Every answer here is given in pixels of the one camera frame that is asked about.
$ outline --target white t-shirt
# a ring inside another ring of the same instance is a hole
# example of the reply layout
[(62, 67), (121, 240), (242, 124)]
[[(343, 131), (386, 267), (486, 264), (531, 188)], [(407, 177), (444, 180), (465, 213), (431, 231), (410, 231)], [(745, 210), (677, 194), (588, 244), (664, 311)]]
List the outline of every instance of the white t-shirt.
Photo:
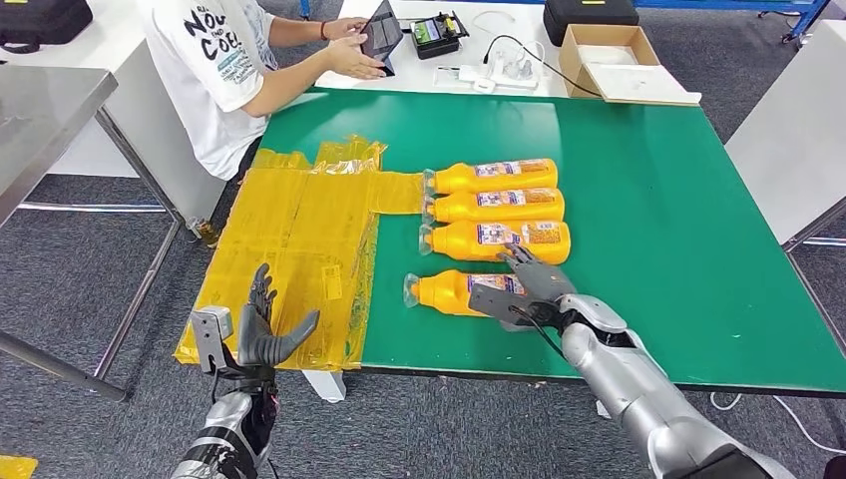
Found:
[(240, 108), (278, 68), (268, 37), (273, 16), (255, 0), (139, 0), (147, 44), (188, 131), (197, 159), (229, 180), (266, 118)]

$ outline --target cardboard box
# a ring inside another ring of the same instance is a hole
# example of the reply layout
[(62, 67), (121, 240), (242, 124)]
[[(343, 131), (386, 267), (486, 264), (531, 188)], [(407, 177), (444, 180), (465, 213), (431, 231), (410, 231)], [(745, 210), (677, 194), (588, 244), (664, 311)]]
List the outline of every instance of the cardboard box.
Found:
[[(571, 24), (559, 63), (569, 79), (608, 103), (697, 106), (702, 98), (686, 91), (660, 64), (638, 26)], [(571, 97), (597, 97), (565, 83)]]
[[(627, 48), (626, 53), (631, 51), (637, 65), (660, 65), (658, 56), (652, 49), (652, 45), (649, 44), (649, 38), (646, 37), (646, 33), (643, 32), (641, 27), (630, 25), (568, 25), (559, 54), (561, 71), (567, 78), (585, 89), (598, 93), (600, 93), (599, 88), (582, 61), (582, 55), (579, 52), (580, 46), (624, 47)], [(621, 53), (621, 60), (623, 60), (624, 50), (620, 49), (619, 52)], [(602, 54), (600, 49), (597, 49), (596, 54), (598, 56)], [(572, 83), (564, 82), (567, 84), (567, 94), (570, 97), (596, 98), (595, 95), (579, 90)]]

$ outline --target black tablet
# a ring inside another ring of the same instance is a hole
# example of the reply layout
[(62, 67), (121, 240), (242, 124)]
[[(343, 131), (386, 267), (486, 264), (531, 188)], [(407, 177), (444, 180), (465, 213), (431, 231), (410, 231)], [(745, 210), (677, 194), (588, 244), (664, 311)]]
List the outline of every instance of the black tablet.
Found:
[[(389, 65), (388, 55), (399, 45), (403, 34), (388, 0), (382, 1), (370, 20), (364, 24), (361, 33), (367, 34), (367, 40), (361, 44), (361, 53)], [(393, 75), (390, 68), (386, 69), (385, 73)]]

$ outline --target bottle cap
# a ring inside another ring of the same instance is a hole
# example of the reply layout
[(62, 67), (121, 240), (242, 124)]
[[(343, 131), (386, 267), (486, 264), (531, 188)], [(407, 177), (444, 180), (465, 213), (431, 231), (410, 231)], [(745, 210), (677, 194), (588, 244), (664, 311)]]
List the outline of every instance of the bottle cap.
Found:
[(435, 171), (423, 170), (423, 195), (432, 196), (435, 193)]
[(420, 226), (418, 246), (420, 248), (420, 254), (429, 254), (432, 252), (432, 227), (428, 225)]
[(431, 225), (435, 223), (435, 199), (425, 195), (423, 196), (423, 207), (420, 209), (423, 215), (423, 225)]
[(402, 281), (402, 301), (405, 307), (414, 307), (420, 303), (420, 278), (410, 272)]

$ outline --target robotic arm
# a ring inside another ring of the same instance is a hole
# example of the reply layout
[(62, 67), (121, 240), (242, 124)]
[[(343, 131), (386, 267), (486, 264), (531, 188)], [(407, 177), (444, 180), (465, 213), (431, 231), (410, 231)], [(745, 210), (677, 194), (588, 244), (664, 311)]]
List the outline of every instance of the robotic arm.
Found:
[(794, 478), (705, 419), (666, 377), (637, 334), (607, 304), (576, 293), (562, 271), (509, 244), (502, 254), (526, 290), (517, 295), (476, 284), (470, 307), (509, 331), (551, 326), (556, 350), (618, 421), (657, 478)]
[(237, 360), (223, 340), (232, 334), (231, 316), (224, 307), (192, 311), (191, 325), (203, 372), (235, 382), (230, 393), (214, 399), (206, 425), (183, 456), (172, 479), (255, 479), (270, 450), (270, 430), (276, 420), (274, 366), (284, 361), (317, 327), (312, 311), (287, 336), (270, 331), (270, 311), (276, 291), (268, 291), (269, 266), (255, 272), (248, 303), (240, 314)]

